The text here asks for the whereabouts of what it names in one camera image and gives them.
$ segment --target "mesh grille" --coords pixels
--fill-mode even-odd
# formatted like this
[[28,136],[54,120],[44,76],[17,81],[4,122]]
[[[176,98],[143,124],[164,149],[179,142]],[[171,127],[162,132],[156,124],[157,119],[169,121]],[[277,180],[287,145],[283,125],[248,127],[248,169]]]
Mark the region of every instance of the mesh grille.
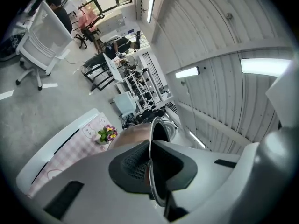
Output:
[[142,146],[125,158],[123,167],[131,177],[143,181],[149,160],[149,145]]

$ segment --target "black chair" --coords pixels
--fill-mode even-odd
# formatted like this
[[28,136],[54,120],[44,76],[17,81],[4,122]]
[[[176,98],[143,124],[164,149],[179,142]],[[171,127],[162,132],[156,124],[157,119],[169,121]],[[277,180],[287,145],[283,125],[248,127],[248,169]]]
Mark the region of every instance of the black chair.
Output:
[[89,29],[92,28],[94,26],[94,24],[100,20],[100,19],[103,19],[105,17],[104,14],[99,14],[98,15],[98,18],[96,20],[94,20],[92,23],[88,24],[86,27],[82,28],[81,29],[81,32],[83,34],[83,37],[77,33],[74,38],[77,38],[78,40],[81,41],[81,45],[79,46],[79,48],[82,47],[82,45],[84,44],[85,45],[85,49],[87,48],[87,44],[85,41],[87,40],[90,40],[91,42],[94,42],[94,34],[97,34],[97,31],[94,30],[93,32],[91,32]]

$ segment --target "ceiling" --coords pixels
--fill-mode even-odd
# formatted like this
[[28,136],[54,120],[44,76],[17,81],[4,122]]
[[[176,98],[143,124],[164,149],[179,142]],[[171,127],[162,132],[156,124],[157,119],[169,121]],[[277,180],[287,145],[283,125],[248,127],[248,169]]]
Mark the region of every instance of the ceiling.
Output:
[[[191,130],[206,150],[240,154],[279,121],[265,95],[275,78],[242,73],[240,59],[292,59],[286,29],[267,0],[164,1],[151,24],[141,12],[140,28],[152,38],[186,136]],[[175,78],[194,66],[200,75]]]

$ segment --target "cable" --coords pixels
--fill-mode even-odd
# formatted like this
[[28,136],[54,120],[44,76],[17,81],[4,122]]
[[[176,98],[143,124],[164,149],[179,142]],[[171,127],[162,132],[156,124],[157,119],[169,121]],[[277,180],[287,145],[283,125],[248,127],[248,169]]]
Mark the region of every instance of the cable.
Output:
[[76,63],[71,63],[71,62],[69,62],[67,59],[65,59],[65,60],[67,61],[68,64],[71,64],[71,65],[78,64],[78,63],[82,62],[82,61],[79,61],[79,62],[76,62]]
[[33,22],[33,21],[27,19],[26,21],[23,22],[23,25],[25,25],[25,23],[26,23],[27,21]]

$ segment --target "white office chair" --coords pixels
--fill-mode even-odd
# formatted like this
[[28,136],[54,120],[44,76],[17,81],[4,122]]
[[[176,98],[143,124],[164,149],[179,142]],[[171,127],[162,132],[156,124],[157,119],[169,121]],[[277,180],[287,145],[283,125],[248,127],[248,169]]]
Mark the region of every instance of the white office chair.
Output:
[[22,56],[20,65],[28,62],[32,66],[30,69],[24,67],[26,71],[16,80],[16,84],[19,85],[26,75],[34,72],[38,90],[41,90],[43,86],[39,70],[49,76],[55,64],[70,52],[66,47],[72,39],[62,22],[43,1],[32,25],[27,29],[16,49],[16,53]]

